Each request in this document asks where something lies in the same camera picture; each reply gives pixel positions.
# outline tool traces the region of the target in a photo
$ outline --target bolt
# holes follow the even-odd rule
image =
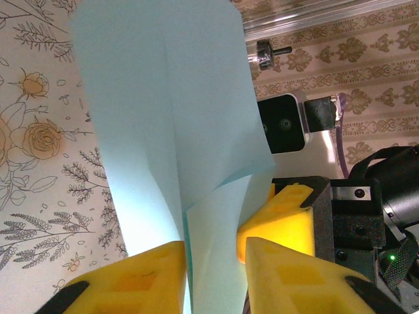
[[[365,196],[365,191],[362,188],[358,188],[355,190],[354,194],[357,198],[363,198]]]
[[[365,229],[364,227],[356,227],[355,229],[355,233],[359,236],[365,236],[367,234],[367,229]]]
[[[345,251],[342,251],[342,250],[338,250],[337,252],[336,252],[336,257],[339,259],[339,260],[347,260],[348,259],[348,253],[346,253]]]

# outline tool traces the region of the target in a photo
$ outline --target damask pattern wallpaper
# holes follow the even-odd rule
[[[0,0],[0,313],[126,256],[77,69],[75,0]]]
[[[277,7],[304,1],[236,0],[244,17],[258,4]],[[351,168],[380,148],[419,143],[419,3],[301,29],[270,38],[292,46],[272,70],[255,73],[259,99],[303,90],[309,99],[348,95],[343,135]]]

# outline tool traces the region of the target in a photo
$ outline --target purple cable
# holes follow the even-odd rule
[[[336,144],[338,148],[338,158],[340,163],[340,168],[342,169],[343,177],[347,179],[349,177],[348,167],[346,166],[345,155],[343,151],[343,134],[342,134],[342,127],[343,127],[343,116],[345,112],[345,105],[346,105],[346,94],[340,93],[339,95],[340,101],[340,108],[342,109],[342,116],[340,117],[339,125],[336,128]]]

